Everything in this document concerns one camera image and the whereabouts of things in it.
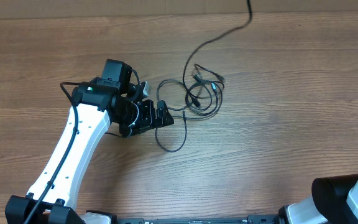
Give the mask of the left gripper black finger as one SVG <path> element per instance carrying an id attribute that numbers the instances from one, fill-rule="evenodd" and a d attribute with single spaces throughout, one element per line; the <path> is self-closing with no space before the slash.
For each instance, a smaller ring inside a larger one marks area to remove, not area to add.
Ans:
<path id="1" fill-rule="evenodd" d="M 142 101 L 145 98 L 149 97 L 150 85 L 148 81 L 142 82 L 140 85 L 137 85 L 135 88 L 134 101 Z"/>
<path id="2" fill-rule="evenodd" d="M 169 113 L 165 101 L 160 100 L 157 102 L 157 109 L 155 112 L 156 112 L 156 119 L 155 119 L 156 128 L 162 128 L 174 124 L 174 119 L 172 115 Z"/>

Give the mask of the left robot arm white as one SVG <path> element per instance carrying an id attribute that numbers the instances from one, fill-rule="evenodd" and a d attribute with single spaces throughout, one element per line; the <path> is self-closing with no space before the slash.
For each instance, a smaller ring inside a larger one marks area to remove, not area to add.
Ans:
<path id="1" fill-rule="evenodd" d="M 75 212 L 80 185 L 93 153 L 112 123 L 124 137 L 172 125 L 164 101 L 135 100 L 110 78 L 74 83 L 67 124 L 42 174 L 24 197 L 11 196 L 5 207 L 8 224 L 15 223 L 116 223 L 111 213 Z"/>

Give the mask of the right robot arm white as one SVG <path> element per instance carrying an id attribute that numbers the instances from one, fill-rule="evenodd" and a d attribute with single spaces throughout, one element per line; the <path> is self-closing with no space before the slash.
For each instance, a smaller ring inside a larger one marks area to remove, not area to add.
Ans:
<path id="1" fill-rule="evenodd" d="M 317 178 L 306 199 L 279 209 L 275 223 L 358 223 L 358 174 Z"/>

